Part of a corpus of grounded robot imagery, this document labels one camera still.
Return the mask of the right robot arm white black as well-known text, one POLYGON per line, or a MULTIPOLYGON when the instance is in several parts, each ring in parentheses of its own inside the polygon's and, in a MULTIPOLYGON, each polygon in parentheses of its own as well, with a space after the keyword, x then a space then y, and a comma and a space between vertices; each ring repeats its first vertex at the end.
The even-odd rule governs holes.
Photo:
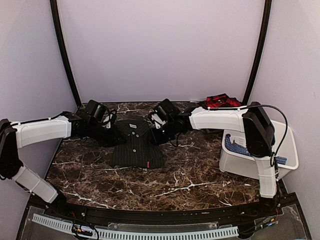
POLYGON ((266 217, 274 210, 272 198, 277 193, 273 166, 275 128, 258 102, 240 107, 193 106, 180 111, 165 99, 153 108, 148 118, 154 124, 151 142, 157 146, 193 130, 228 130, 244 134, 246 148, 257 167, 259 193, 264 198, 255 205, 255 213, 266 217))

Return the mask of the black curved front rail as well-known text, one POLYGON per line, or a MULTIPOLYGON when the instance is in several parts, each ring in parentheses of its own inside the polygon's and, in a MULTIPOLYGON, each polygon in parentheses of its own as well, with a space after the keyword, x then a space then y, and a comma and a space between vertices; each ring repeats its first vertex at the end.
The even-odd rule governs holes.
POLYGON ((82 221, 93 226, 107 226, 110 223, 139 225, 180 225, 217 222, 222 225, 253 224, 258 212, 262 211, 259 202, 236 206, 210 208, 205 210, 184 211, 133 211, 91 207, 68 203, 75 213, 75 221, 82 221))

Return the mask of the blue checked shirt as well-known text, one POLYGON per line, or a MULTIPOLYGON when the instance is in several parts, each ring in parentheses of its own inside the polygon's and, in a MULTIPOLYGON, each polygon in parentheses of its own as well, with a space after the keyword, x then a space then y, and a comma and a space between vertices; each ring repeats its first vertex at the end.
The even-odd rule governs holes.
MULTIPOLYGON (((231 135, 229 133, 225 135, 224 146, 230 152, 252 157, 252 155, 248 152, 246 147, 240 144, 237 144, 235 141, 231 142, 231 135)), ((287 158, 285 157, 276 156, 275 160, 278 164, 281 164, 281 165, 286 165, 287 163, 287 158)))

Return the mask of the red black plaid shirt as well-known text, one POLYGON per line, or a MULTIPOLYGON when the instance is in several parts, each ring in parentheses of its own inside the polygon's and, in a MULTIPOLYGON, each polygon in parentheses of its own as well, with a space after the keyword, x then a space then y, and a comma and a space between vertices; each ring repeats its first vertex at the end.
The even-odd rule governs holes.
POLYGON ((208 108, 236 108, 242 106, 242 103, 235 97, 229 97, 226 93, 207 96, 206 100, 197 103, 198 107, 208 108))

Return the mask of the dark pinstripe long sleeve shirt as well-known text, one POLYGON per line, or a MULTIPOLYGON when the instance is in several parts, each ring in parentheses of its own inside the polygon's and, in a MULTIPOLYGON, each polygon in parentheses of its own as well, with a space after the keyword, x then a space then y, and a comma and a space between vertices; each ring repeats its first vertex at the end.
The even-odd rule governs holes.
POLYGON ((151 143, 151 128, 146 120, 120 120, 116 126, 126 142, 114 148, 109 162, 111 167, 157 169, 165 165, 161 148, 151 143))

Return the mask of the right black frame post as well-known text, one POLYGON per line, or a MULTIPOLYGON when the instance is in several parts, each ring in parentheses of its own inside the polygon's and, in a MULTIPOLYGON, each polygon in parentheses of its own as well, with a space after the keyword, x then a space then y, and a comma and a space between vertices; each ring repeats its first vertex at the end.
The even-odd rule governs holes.
POLYGON ((272 7, 272 0, 265 0, 256 51, 255 51, 250 75, 248 78, 248 82, 246 85, 246 89, 244 92, 244 96, 242 98, 242 103, 245 105, 248 104, 250 100, 250 97, 254 88, 255 80, 258 74, 261 58, 263 55, 265 40, 267 36, 268 26, 269 26, 271 7, 272 7))

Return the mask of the white plastic bin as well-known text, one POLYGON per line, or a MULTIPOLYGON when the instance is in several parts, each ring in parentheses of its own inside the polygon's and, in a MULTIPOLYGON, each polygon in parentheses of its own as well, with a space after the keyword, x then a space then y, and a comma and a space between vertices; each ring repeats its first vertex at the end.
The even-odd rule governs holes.
MULTIPOLYGON (((278 177, 281 179, 291 170, 296 170, 298 168, 298 153, 292 129, 290 127, 286 128, 285 123, 276 120, 272 120, 271 122, 274 126, 275 144, 273 146, 273 150, 277 151, 276 157, 287 158, 286 165, 278 163, 278 177)), ((231 152, 225 147, 225 136, 226 134, 230 134, 231 142, 235 141, 237 144, 247 148, 246 133, 247 131, 245 130, 224 130, 221 144, 222 149, 219 159, 219 169, 222 172, 228 172, 257 180, 259 178, 258 168, 254 158, 231 152)))

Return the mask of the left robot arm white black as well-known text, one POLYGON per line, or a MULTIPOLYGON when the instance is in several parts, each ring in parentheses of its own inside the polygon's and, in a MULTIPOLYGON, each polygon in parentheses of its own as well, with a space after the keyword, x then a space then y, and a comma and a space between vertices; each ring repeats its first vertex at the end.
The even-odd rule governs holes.
POLYGON ((0 121, 0 178, 13 180, 30 193, 50 204, 60 218, 71 213, 66 197, 56 187, 27 167, 19 158, 19 149, 55 139, 70 137, 91 138, 102 147, 114 147, 125 143, 112 118, 100 122, 88 113, 79 115, 64 111, 55 117, 26 122, 0 121))

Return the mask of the black frame post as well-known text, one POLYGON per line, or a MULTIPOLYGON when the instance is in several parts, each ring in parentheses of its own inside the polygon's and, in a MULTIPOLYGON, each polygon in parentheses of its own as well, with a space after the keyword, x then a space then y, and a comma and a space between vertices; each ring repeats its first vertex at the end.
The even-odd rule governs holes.
POLYGON ((271 7, 272 7, 272 0, 265 0, 256 51, 255 51, 250 75, 248 78, 248 82, 246 85, 246 89, 244 92, 244 96, 242 98, 242 103, 245 105, 248 104, 250 100, 250 97, 254 88, 255 80, 258 74, 261 58, 263 55, 265 40, 267 36, 268 26, 269 26, 271 7))
POLYGON ((63 63, 64 71, 65 71, 67 81, 73 96, 73 100, 76 106, 80 107, 82 105, 82 101, 76 86, 76 81, 73 76, 69 56, 67 53, 67 48, 64 40, 63 29, 62 29, 60 14, 59 14, 58 1, 50 0, 49 3, 50 3, 52 21, 54 25, 54 31, 55 31, 56 40, 58 43, 58 48, 59 48, 61 60, 63 63))

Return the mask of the left black frame post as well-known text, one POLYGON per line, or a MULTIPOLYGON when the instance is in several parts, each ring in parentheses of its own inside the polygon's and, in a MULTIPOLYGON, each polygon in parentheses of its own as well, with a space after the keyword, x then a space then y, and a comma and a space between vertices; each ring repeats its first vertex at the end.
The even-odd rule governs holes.
POLYGON ((52 21, 54 25, 54 31, 55 31, 56 40, 58 43, 58 48, 59 48, 61 60, 63 63, 64 71, 65 71, 67 81, 73 96, 73 100, 76 106, 80 107, 82 105, 82 101, 76 86, 76 81, 73 76, 69 56, 67 53, 67 48, 64 40, 63 29, 62 29, 60 14, 59 14, 58 1, 50 0, 49 3, 50 3, 52 21))

